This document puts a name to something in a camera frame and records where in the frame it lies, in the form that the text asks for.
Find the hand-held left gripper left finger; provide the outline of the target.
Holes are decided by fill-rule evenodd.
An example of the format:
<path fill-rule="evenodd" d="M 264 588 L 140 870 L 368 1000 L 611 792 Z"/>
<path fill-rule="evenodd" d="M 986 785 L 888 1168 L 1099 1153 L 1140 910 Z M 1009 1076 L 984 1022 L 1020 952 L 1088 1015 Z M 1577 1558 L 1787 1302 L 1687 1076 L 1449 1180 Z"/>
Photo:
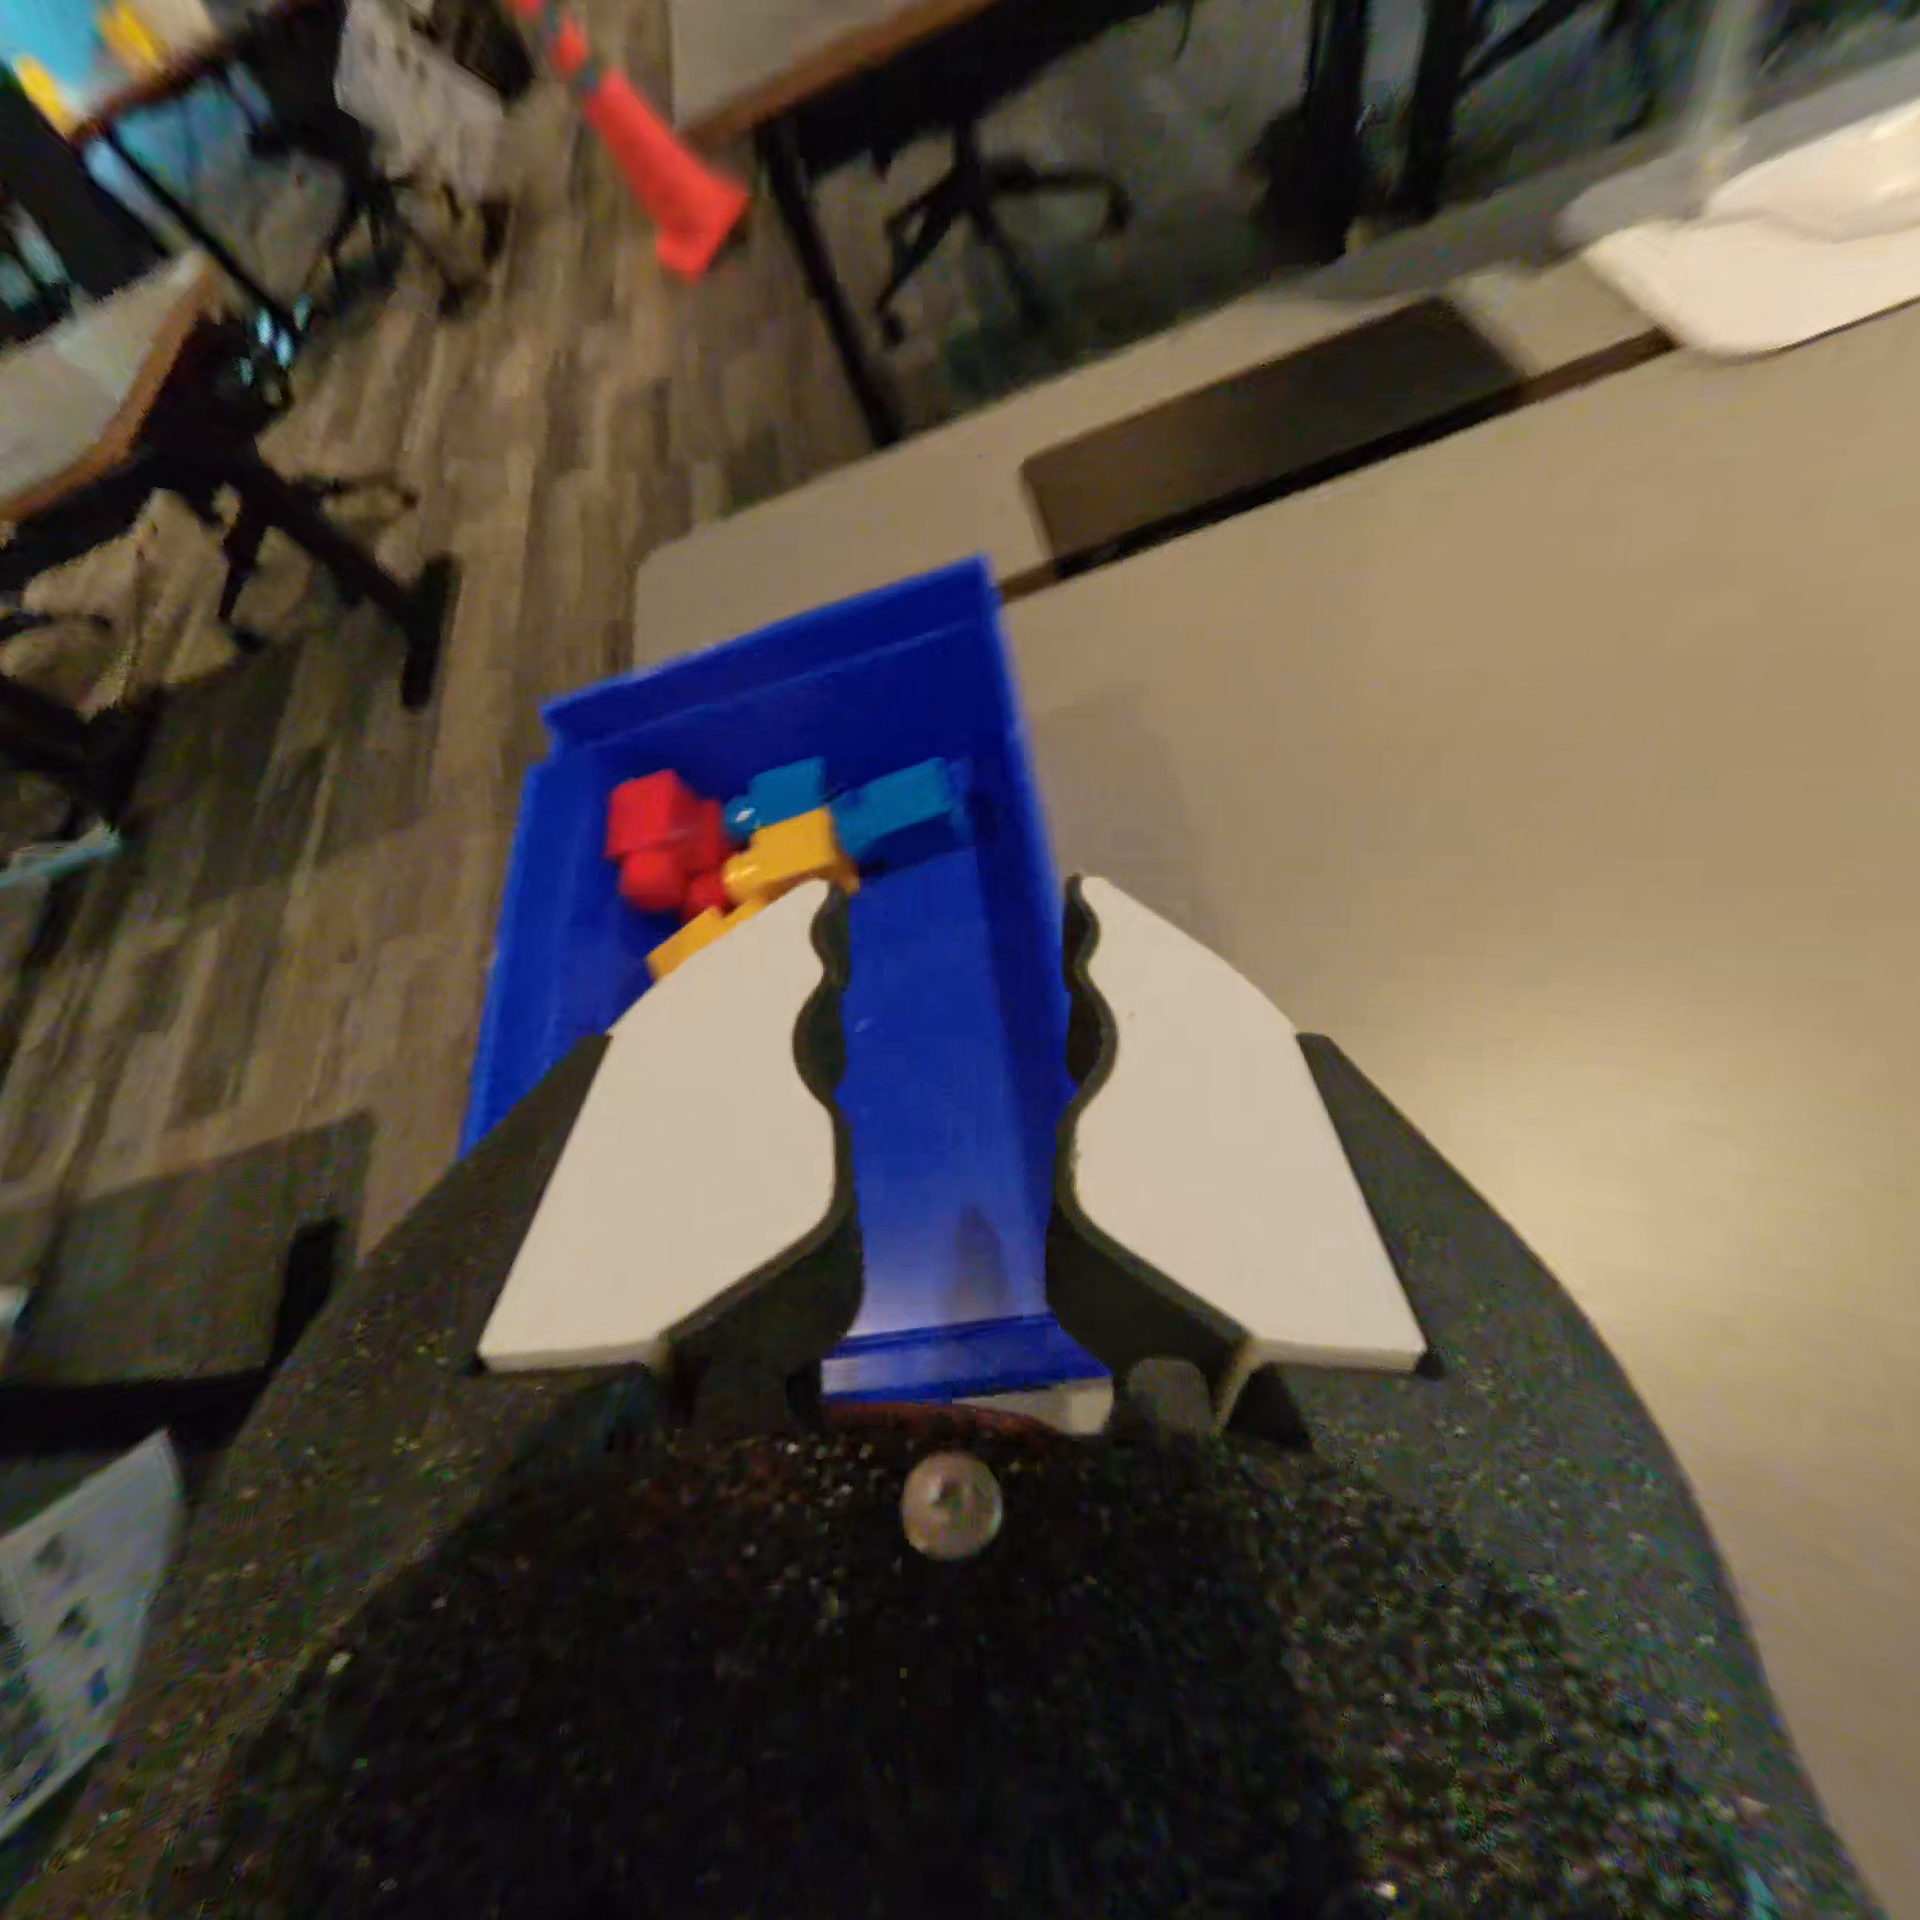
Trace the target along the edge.
<path fill-rule="evenodd" d="M 808 879 L 612 1022 L 479 1336 L 489 1374 L 758 1351 L 786 1376 L 854 1329 L 849 905 Z"/>

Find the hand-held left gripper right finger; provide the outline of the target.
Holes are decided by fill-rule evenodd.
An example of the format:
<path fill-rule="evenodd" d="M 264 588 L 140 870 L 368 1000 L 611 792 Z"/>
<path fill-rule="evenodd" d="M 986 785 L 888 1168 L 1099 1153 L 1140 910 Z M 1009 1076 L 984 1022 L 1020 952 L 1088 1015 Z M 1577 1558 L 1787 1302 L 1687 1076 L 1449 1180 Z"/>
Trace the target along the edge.
<path fill-rule="evenodd" d="M 1310 1069 L 1246 973 L 1113 879 L 1063 901 L 1047 1306 L 1113 1382 L 1204 1429 L 1284 1368 L 1415 1377 L 1428 1334 Z"/>

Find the blue plastic bin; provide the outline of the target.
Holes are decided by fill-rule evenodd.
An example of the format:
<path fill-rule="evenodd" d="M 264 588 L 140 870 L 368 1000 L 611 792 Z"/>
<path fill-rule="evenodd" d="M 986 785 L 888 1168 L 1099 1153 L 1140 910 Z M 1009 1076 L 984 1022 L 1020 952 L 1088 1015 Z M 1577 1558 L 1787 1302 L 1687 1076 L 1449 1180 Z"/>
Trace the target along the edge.
<path fill-rule="evenodd" d="M 666 922 L 618 897 L 609 800 L 676 773 L 705 798 L 820 760 L 865 785 L 968 782 L 968 836 L 866 870 L 851 905 L 842 1088 L 866 1302 L 828 1360 L 842 1400 L 961 1400 L 1098 1377 L 1046 1301 L 1067 1098 L 1063 903 L 1001 596 L 986 560 L 786 616 L 543 710 L 520 790 L 462 1152 L 647 992 Z"/>

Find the pile of mega blocks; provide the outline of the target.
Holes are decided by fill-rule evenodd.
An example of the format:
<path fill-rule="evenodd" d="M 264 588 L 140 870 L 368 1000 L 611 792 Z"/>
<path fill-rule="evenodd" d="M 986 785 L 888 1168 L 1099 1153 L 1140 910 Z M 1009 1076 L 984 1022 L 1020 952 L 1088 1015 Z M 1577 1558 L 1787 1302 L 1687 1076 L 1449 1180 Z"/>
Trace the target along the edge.
<path fill-rule="evenodd" d="M 672 921 L 644 957 L 658 982 L 812 879 L 854 895 L 971 838 L 975 767 L 916 758 L 865 783 L 833 783 L 823 757 L 759 773 L 729 800 L 660 770 L 615 783 L 604 852 L 634 911 Z"/>

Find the printed paper sheet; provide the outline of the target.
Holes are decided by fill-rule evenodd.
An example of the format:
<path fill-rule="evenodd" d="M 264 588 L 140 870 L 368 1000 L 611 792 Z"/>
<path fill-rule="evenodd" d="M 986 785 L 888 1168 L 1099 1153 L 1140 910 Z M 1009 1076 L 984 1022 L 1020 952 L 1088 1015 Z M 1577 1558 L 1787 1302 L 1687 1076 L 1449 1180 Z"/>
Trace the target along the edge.
<path fill-rule="evenodd" d="M 2 1538 L 2 1834 L 111 1741 L 185 1527 L 159 1429 Z"/>

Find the orange traffic cone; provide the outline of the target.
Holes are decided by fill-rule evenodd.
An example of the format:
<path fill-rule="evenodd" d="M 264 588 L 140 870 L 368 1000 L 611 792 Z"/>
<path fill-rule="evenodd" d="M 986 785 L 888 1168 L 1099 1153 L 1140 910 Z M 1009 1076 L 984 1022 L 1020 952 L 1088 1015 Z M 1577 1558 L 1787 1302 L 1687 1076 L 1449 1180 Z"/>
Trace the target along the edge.
<path fill-rule="evenodd" d="M 750 218 L 750 186 L 700 157 L 627 71 L 592 49 L 568 4 L 508 6 L 652 222 L 664 270 L 683 281 L 705 279 Z"/>

